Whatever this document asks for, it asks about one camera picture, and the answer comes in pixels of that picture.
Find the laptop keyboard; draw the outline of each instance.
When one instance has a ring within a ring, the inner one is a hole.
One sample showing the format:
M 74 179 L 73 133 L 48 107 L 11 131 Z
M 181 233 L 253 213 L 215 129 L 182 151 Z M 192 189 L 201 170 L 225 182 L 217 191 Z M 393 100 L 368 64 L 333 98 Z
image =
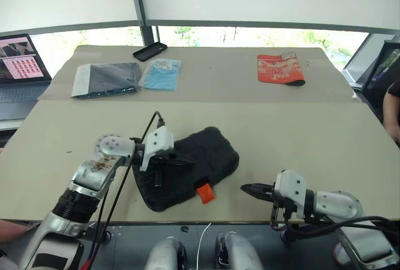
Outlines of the laptop keyboard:
M 37 99 L 48 85 L 0 88 L 0 103 Z

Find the blue plastic bag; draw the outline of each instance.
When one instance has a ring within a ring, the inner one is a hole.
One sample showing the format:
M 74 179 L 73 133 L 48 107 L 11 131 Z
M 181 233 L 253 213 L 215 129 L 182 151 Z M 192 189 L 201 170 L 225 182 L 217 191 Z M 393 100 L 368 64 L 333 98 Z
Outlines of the blue plastic bag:
M 147 64 L 139 85 L 146 89 L 175 91 L 181 61 L 155 59 Z

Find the white cable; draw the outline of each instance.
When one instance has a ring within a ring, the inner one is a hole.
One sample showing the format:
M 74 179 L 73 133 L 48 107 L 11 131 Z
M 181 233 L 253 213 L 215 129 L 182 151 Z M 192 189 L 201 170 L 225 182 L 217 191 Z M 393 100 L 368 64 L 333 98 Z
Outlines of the white cable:
M 199 270 L 199 253 L 200 253 L 200 245 L 201 245 L 201 240 L 203 239 L 203 235 L 206 232 L 207 228 L 209 228 L 211 225 L 211 222 L 207 225 L 206 228 L 201 233 L 200 241 L 199 241 L 199 247 L 197 249 L 197 259 L 196 259 L 196 270 Z

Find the black padded bag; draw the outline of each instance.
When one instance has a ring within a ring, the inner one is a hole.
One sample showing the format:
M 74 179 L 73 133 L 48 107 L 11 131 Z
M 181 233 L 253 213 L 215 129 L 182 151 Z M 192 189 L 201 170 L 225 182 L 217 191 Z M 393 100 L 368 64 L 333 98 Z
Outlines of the black padded bag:
M 164 151 L 161 155 L 167 156 L 169 162 L 160 161 L 160 156 L 156 155 L 150 159 L 146 172 L 138 167 L 134 169 L 144 202 L 156 212 L 192 198 L 196 188 L 206 183 L 214 186 L 233 173 L 239 164 L 239 154 L 215 127 L 176 141 L 173 151 Z M 156 176 L 160 175 L 161 186 L 156 186 Z

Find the black phone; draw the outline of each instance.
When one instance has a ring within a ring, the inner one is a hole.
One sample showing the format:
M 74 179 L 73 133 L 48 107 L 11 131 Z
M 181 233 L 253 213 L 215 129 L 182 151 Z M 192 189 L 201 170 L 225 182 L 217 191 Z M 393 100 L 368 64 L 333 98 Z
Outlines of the black phone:
M 161 42 L 155 42 L 145 48 L 142 48 L 134 52 L 133 56 L 138 60 L 144 62 L 147 61 L 149 58 L 152 58 L 153 56 L 159 54 L 161 51 L 164 51 L 167 48 L 168 46 L 166 46 L 165 44 Z

